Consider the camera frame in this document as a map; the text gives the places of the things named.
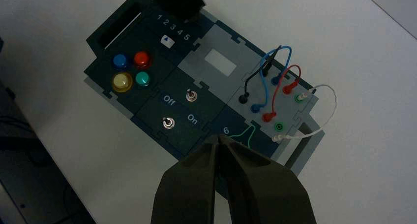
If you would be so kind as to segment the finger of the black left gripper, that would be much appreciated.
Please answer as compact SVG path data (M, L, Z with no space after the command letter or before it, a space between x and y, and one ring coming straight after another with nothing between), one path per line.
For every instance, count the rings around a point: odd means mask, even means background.
M204 0L154 0L161 9L182 21L193 21L206 5Z

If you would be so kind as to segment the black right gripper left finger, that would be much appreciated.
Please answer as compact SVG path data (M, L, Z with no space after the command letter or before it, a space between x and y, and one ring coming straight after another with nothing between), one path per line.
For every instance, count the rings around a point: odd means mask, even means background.
M154 197L151 223L213 223L218 145L217 135L208 137L163 174Z

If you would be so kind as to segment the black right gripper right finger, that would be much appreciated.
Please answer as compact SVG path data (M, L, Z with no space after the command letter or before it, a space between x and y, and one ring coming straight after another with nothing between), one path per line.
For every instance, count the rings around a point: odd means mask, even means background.
M308 193L287 167L219 136L219 168L234 224L314 224Z

